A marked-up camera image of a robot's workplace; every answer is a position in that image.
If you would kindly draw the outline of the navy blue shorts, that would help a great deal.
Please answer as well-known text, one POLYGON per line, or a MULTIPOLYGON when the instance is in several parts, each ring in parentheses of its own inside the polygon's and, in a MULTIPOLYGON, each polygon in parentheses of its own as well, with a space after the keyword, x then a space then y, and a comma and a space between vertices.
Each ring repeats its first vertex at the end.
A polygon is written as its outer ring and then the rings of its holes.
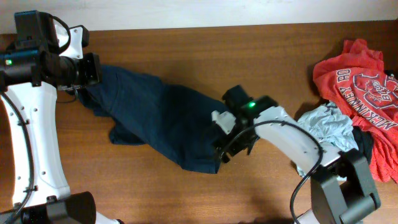
POLYGON ((213 145, 223 132, 211 113, 227 111, 222 102, 150 74, 111 65, 101 71, 101 83, 78 90, 78 97, 95 116, 114 120, 109 133, 113 144, 148 144, 184 170, 219 171, 213 145))

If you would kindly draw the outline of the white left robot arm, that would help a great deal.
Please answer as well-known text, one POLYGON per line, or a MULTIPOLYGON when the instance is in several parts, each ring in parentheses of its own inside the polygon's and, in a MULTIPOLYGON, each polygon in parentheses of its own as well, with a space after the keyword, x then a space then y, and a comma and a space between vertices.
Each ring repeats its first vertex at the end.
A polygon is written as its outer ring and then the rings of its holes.
POLYGON ((17 37, 1 53, 1 101, 14 158, 12 209, 2 223, 110 223, 89 192, 73 194, 63 172, 55 124, 58 91, 76 93, 102 79, 89 32, 46 12, 14 15, 17 37))

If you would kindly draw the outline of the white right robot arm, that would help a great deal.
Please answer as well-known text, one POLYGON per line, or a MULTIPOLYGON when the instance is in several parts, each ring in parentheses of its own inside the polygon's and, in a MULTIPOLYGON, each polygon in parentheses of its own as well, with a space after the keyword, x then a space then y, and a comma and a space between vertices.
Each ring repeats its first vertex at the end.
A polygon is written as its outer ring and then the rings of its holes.
POLYGON ((358 223, 381 206, 366 158, 357 150, 343 152, 299 126, 285 109, 265 95, 254 99, 242 86, 222 97, 227 110, 214 110, 212 122, 222 136, 214 142, 214 158, 228 162, 265 139, 305 173, 289 202, 294 223, 358 223))

